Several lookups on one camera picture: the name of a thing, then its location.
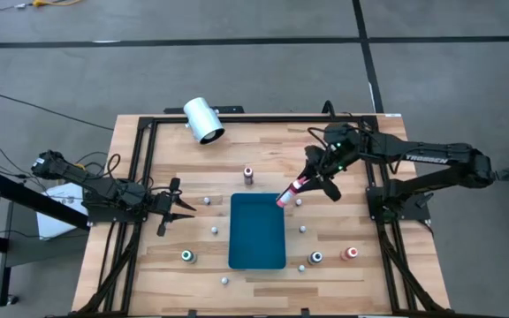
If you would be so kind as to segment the pink food coloring bottle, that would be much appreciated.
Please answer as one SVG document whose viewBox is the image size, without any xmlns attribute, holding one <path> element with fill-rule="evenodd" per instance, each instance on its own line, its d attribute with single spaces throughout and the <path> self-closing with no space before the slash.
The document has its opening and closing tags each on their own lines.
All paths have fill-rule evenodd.
<svg viewBox="0 0 509 318">
<path fill-rule="evenodd" d="M 276 204 L 280 208 L 284 208 L 287 203 L 294 198 L 299 192 L 300 189 L 308 182 L 307 177 L 301 177 L 295 179 L 278 197 L 276 200 Z"/>
</svg>

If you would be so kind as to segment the black aluminium table frame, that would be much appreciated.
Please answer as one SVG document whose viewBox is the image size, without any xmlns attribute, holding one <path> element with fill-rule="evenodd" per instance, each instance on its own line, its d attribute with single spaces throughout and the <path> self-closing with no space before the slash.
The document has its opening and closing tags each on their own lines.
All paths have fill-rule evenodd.
<svg viewBox="0 0 509 318">
<path fill-rule="evenodd" d="M 130 316 L 391 314 L 421 307 L 420 300 L 382 251 L 369 216 L 366 191 L 386 178 L 382 168 L 356 163 L 336 177 L 342 197 L 304 193 L 300 206 L 285 211 L 286 265 L 275 270 L 234 270 L 228 265 L 231 196 L 279 193 L 304 165 L 312 142 L 308 128 L 324 127 L 325 115 L 228 115 L 224 135 L 198 143 L 177 115 L 121 115 L 109 151 L 119 155 L 115 175 L 165 186 L 181 181 L 182 198 L 195 208 L 156 235 L 159 216 L 138 227 L 137 252 L 119 275 L 103 309 Z M 254 172 L 252 185 L 243 170 Z M 203 201 L 209 197 L 211 203 Z M 299 228 L 304 225 L 305 233 Z M 218 234 L 211 233 L 211 227 Z M 358 256 L 339 254 L 356 247 Z M 181 253 L 197 255 L 194 264 Z M 308 263 L 319 251 L 323 261 Z M 298 266 L 304 265 L 304 272 Z M 221 284 L 227 276 L 229 283 Z"/>
</svg>

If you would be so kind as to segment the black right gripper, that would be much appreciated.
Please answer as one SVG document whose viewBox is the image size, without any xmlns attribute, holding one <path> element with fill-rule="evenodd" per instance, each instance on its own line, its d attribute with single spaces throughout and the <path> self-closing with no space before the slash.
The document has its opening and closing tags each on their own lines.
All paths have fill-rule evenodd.
<svg viewBox="0 0 509 318">
<path fill-rule="evenodd" d="M 348 150 L 337 144 L 329 145 L 326 149 L 315 145 L 304 148 L 306 165 L 299 175 L 300 182 L 307 182 L 304 191 L 323 190 L 325 195 L 332 201 L 338 201 L 341 193 L 332 179 L 347 166 L 346 156 Z"/>
</svg>

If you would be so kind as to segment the white paper sheet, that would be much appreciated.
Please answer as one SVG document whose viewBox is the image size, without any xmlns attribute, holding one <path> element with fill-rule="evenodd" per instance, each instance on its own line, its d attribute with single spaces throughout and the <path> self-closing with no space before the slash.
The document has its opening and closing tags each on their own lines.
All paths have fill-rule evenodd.
<svg viewBox="0 0 509 318">
<path fill-rule="evenodd" d="M 83 189 L 79 185 L 72 183 L 57 185 L 48 188 L 42 194 L 85 216 L 87 215 L 87 209 L 82 205 Z M 36 213 L 36 217 L 40 240 L 53 239 L 75 229 L 73 225 L 46 216 L 40 212 Z"/>
</svg>

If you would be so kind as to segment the black desk beam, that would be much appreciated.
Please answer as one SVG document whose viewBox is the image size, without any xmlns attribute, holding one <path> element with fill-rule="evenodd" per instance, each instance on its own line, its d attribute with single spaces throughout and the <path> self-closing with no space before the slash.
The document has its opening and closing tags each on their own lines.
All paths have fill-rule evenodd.
<svg viewBox="0 0 509 318">
<path fill-rule="evenodd" d="M 87 216 L 73 208 L 54 201 L 49 196 L 35 192 L 19 183 L 0 175 L 0 194 L 7 200 L 40 212 L 46 216 L 89 231 Z"/>
</svg>

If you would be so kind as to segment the white cylinder lamp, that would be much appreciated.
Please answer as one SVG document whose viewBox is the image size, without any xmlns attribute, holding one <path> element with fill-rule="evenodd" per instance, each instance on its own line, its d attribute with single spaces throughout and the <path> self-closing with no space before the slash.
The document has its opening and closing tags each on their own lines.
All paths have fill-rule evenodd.
<svg viewBox="0 0 509 318">
<path fill-rule="evenodd" d="M 196 97 L 187 102 L 183 111 L 187 117 L 187 126 L 200 144 L 209 144 L 223 136 L 225 129 L 216 112 L 209 107 L 203 97 Z"/>
</svg>

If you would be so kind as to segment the teal plastic bin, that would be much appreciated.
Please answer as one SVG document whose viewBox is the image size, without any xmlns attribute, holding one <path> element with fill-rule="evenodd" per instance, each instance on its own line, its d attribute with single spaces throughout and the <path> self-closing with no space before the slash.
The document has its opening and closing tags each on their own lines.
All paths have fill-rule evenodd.
<svg viewBox="0 0 509 318">
<path fill-rule="evenodd" d="M 231 196 L 229 256 L 231 269 L 283 269 L 286 265 L 285 212 L 277 193 Z"/>
</svg>

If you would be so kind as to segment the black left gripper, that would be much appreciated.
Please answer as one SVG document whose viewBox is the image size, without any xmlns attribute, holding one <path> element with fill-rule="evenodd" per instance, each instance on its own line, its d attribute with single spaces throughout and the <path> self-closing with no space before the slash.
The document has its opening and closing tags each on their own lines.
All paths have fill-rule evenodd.
<svg viewBox="0 0 509 318">
<path fill-rule="evenodd" d="M 180 179 L 173 178 L 168 186 L 168 191 L 162 191 L 155 196 L 153 201 L 154 207 L 152 212 L 163 217 L 159 223 L 156 235 L 163 237 L 166 232 L 166 224 L 172 223 L 177 220 L 194 218 L 192 215 L 172 213 L 171 207 L 173 204 L 188 210 L 195 211 L 195 208 L 184 202 L 180 197 Z"/>
</svg>

